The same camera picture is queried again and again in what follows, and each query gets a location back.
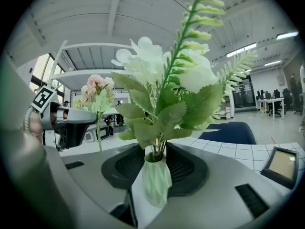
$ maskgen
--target ceiling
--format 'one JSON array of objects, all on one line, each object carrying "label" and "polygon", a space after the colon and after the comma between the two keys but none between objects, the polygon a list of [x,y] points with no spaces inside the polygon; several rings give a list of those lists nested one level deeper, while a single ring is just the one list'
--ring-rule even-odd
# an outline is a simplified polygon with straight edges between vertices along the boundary
[{"label": "ceiling", "polygon": [[[6,53],[16,67],[46,53],[56,55],[64,40],[78,43],[118,43],[130,45],[142,36],[169,50],[176,29],[192,0],[35,0],[16,25]],[[299,52],[297,38],[276,40],[281,33],[295,31],[289,18],[273,0],[222,0],[226,14],[223,27],[201,27],[212,36],[206,54],[218,71],[226,54],[257,43],[259,58],[251,73],[284,67]],[[119,69],[111,63],[119,47],[86,46],[66,50],[61,66],[81,69]],[[266,67],[267,62],[282,60]]]}]

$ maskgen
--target black slot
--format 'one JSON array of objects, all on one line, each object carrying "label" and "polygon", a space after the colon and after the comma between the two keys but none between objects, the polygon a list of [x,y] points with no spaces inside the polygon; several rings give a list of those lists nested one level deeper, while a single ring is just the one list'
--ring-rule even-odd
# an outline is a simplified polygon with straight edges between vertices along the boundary
[{"label": "black slot", "polygon": [[73,162],[73,163],[66,164],[65,166],[66,166],[66,168],[68,170],[70,170],[70,169],[73,169],[73,168],[76,168],[76,167],[80,167],[80,166],[83,166],[83,165],[84,165],[83,162],[76,161],[76,162]]},{"label": "black slot", "polygon": [[242,197],[242,200],[247,205],[254,218],[258,218],[269,209],[266,203],[249,184],[236,186],[235,189],[240,197]]}]

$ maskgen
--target desk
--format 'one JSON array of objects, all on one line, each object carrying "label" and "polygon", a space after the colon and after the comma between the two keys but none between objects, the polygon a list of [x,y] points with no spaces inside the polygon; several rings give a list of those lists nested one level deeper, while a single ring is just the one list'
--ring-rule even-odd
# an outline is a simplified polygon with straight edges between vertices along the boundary
[{"label": "desk", "polygon": [[259,102],[264,102],[265,107],[265,115],[267,115],[267,103],[272,103],[272,109],[273,109],[273,120],[275,120],[275,102],[282,102],[282,119],[284,119],[284,98],[274,98],[274,99],[259,99]]}]

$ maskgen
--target laboratory room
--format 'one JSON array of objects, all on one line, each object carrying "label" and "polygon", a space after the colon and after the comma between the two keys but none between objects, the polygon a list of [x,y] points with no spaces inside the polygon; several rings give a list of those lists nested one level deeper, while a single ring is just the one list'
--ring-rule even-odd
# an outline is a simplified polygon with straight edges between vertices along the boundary
[{"label": "laboratory room", "polygon": [[285,3],[300,1],[18,4],[0,57],[1,186],[7,213],[25,217],[10,224],[298,221],[303,7]]}]

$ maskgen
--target white ceramic vase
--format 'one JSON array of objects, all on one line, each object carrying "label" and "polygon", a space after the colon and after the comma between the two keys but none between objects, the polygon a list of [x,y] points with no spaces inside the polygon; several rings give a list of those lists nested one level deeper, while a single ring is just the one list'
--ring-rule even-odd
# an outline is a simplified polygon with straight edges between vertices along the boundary
[{"label": "white ceramic vase", "polygon": [[152,156],[152,152],[145,156],[142,170],[143,188],[150,204],[162,208],[167,203],[168,188],[172,186],[171,173],[164,154],[159,162],[151,162]]}]

